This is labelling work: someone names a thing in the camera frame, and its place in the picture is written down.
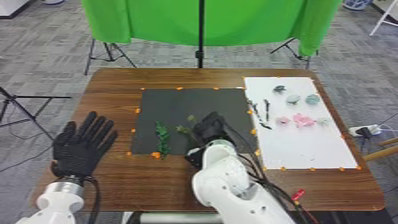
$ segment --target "white sheet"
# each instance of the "white sheet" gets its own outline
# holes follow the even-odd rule
[[[274,92],[277,85],[286,86],[282,94]],[[254,127],[258,130],[258,142],[261,157],[268,169],[334,169],[339,167],[355,168],[357,162],[350,148],[341,138],[341,132],[332,120],[332,116],[323,101],[316,106],[306,103],[309,94],[316,94],[313,80],[306,77],[247,77],[245,95],[249,100],[258,103],[258,111],[265,120],[265,103],[270,102],[270,121],[272,130],[259,125],[258,117],[252,114]],[[300,95],[297,105],[286,103],[290,95]],[[314,124],[311,127],[298,128],[293,122],[293,115],[300,113],[314,120],[329,118],[327,126]],[[291,120],[286,126],[279,125],[275,118],[286,116]]]

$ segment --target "pink object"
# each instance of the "pink object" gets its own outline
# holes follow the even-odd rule
[[[282,125],[288,124],[290,123],[290,119],[286,117],[279,117],[277,118],[277,123],[282,124]]]
[[[313,126],[316,122],[309,117],[302,116],[300,113],[293,116],[293,121],[298,128],[304,126]]]

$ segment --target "gray carpet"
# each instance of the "gray carpet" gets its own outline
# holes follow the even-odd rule
[[[311,69],[318,74],[346,127],[378,123],[398,112],[398,28],[382,25],[375,37],[368,36],[380,14],[371,8],[364,12],[339,9],[329,36],[313,58]],[[44,6],[37,1],[16,19],[0,20],[0,86],[23,95],[67,95],[71,100],[55,100],[39,122],[57,133],[71,118],[85,85],[83,77],[91,32],[80,1],[69,0],[62,6]],[[279,44],[206,48],[206,67],[211,68],[304,68],[304,64]],[[135,40],[123,46],[139,67],[195,67],[194,47]],[[99,67],[128,67],[121,59],[115,63],[96,61],[91,73]],[[21,101],[30,110],[41,100]],[[7,120],[19,117],[7,111]],[[398,118],[387,122],[398,129]],[[35,135],[30,124],[0,131],[0,169],[37,154],[50,141]],[[373,142],[393,137],[384,133]],[[378,148],[366,144],[364,154]],[[37,178],[50,162],[50,153],[16,168],[0,173],[0,217],[2,224],[12,224],[28,208],[28,198]],[[385,205],[398,223],[398,155],[369,162],[369,167],[385,193]]]

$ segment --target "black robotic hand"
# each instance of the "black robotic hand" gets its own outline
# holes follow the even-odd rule
[[[195,124],[192,133],[199,145],[204,146],[215,139],[226,139],[233,143],[233,139],[226,132],[226,120],[217,112],[211,112],[202,121]]]
[[[76,123],[67,123],[53,140],[51,171],[57,177],[91,176],[117,138],[117,132],[110,133],[112,127],[114,121],[107,121],[103,116],[98,117],[96,112],[89,113],[78,129]]]

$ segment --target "green backdrop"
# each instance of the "green backdrop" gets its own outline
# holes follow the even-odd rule
[[[204,45],[300,39],[300,55],[318,50],[341,0],[206,0]],[[199,0],[83,0],[92,36],[197,45]]]

